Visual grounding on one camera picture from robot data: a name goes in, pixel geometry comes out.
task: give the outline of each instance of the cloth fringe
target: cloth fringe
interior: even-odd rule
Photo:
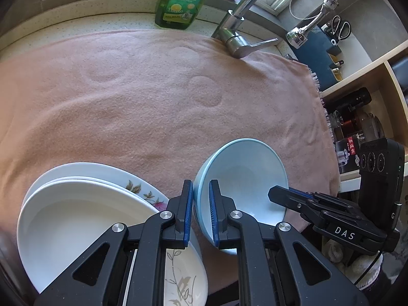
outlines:
[[[323,101],[323,99],[322,99],[322,92],[320,91],[319,79],[318,79],[318,77],[317,77],[317,75],[316,75],[315,72],[312,72],[311,69],[309,69],[309,71],[310,71],[310,73],[311,73],[313,82],[315,83],[316,90],[317,90],[317,92],[319,93],[320,101],[322,102],[322,106],[323,106],[323,109],[324,109],[324,116],[326,117],[326,123],[327,123],[327,126],[328,126],[328,128],[329,128],[329,132],[330,132],[330,136],[331,136],[332,142],[334,143],[333,130],[332,130],[332,128],[331,128],[329,115],[328,115],[328,113],[327,113],[326,108],[324,107],[324,101]]]

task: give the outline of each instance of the red label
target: red label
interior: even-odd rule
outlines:
[[[350,155],[355,155],[356,149],[354,147],[353,137],[348,137],[347,142],[348,142],[348,149],[350,150]]]

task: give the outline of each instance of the camera lens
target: camera lens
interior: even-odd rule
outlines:
[[[370,172],[373,172],[373,171],[374,171],[375,156],[374,156],[374,153],[373,153],[373,152],[371,152],[370,154],[368,154],[367,166],[368,166],[368,171],[370,171]]]
[[[363,154],[362,157],[361,157],[361,167],[363,169],[366,167],[366,163],[367,163],[366,155]]]
[[[384,170],[384,166],[385,166],[385,158],[384,158],[384,154],[380,153],[380,155],[378,156],[377,159],[377,169],[379,172]]]

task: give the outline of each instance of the speckled countertop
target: speckled countertop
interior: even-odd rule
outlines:
[[[153,13],[126,12],[87,16],[57,23],[28,34],[7,46],[0,51],[0,61],[33,48],[80,34],[124,29],[157,29],[159,27],[154,23],[154,17],[155,14]],[[215,23],[196,19],[187,29],[187,32],[211,36],[216,26]],[[244,34],[244,36],[250,43],[261,41],[261,39],[249,34]],[[265,51],[281,56],[292,53],[284,41],[281,41],[277,46],[267,48]]]

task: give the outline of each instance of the silver bolt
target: silver bolt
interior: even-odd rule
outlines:
[[[290,230],[290,224],[286,223],[286,222],[281,222],[281,223],[278,224],[278,228],[279,228],[279,230],[282,230],[282,231],[289,231]]]
[[[230,213],[230,215],[231,215],[231,217],[232,217],[233,219],[240,219],[240,218],[242,218],[242,213],[241,213],[239,210],[233,210],[233,211]]]
[[[123,229],[125,229],[125,226],[123,225],[123,223],[115,223],[112,226],[112,230],[116,233],[123,231]]]
[[[160,213],[160,217],[162,218],[162,219],[169,219],[170,217],[172,217],[173,216],[173,213],[172,212],[170,212],[170,211],[168,211],[168,210],[165,210],[164,212],[161,212]]]

